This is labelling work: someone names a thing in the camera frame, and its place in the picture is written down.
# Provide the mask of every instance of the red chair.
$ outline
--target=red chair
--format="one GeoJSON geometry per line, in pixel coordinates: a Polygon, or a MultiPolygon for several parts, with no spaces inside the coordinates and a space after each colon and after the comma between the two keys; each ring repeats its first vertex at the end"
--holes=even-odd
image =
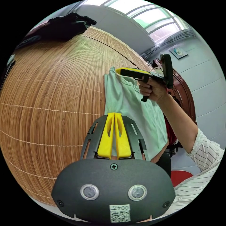
{"type": "Polygon", "coordinates": [[[173,183],[173,186],[177,186],[182,181],[192,177],[193,175],[187,171],[183,170],[173,170],[171,171],[171,181],[173,183]]]}

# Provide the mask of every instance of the bamboo mat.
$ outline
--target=bamboo mat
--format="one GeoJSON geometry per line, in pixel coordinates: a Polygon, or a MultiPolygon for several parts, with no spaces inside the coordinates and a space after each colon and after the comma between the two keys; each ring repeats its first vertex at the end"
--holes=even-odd
{"type": "Polygon", "coordinates": [[[103,75],[112,66],[151,68],[95,28],[66,43],[37,43],[14,54],[0,96],[0,146],[22,189],[55,205],[57,175],[79,160],[88,129],[104,114],[103,75]]]}

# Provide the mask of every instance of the white striped sleeve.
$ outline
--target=white striped sleeve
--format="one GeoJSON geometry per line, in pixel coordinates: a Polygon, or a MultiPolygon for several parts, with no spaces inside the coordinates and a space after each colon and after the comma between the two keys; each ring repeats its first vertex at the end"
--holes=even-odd
{"type": "Polygon", "coordinates": [[[207,139],[202,131],[198,129],[193,149],[187,156],[192,158],[202,172],[210,168],[219,158],[222,158],[223,152],[219,144],[207,139]]]}

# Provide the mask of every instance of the framed picture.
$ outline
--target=framed picture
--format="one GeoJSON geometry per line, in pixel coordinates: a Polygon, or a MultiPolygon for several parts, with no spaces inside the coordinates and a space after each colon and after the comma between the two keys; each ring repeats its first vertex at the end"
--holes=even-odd
{"type": "Polygon", "coordinates": [[[174,45],[173,47],[168,49],[177,59],[180,59],[182,57],[185,57],[188,55],[187,52],[185,52],[181,47],[178,45],[174,45]]]}

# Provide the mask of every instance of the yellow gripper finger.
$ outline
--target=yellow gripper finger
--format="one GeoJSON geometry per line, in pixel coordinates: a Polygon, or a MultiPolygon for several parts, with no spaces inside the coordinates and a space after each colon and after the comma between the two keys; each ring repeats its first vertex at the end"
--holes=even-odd
{"type": "Polygon", "coordinates": [[[104,126],[100,145],[97,151],[97,155],[99,157],[111,159],[113,133],[114,133],[114,113],[109,113],[104,126]]]}
{"type": "Polygon", "coordinates": [[[117,159],[129,158],[132,155],[132,153],[128,137],[126,134],[125,126],[123,123],[122,114],[120,113],[115,113],[115,137],[116,137],[117,159]]]}

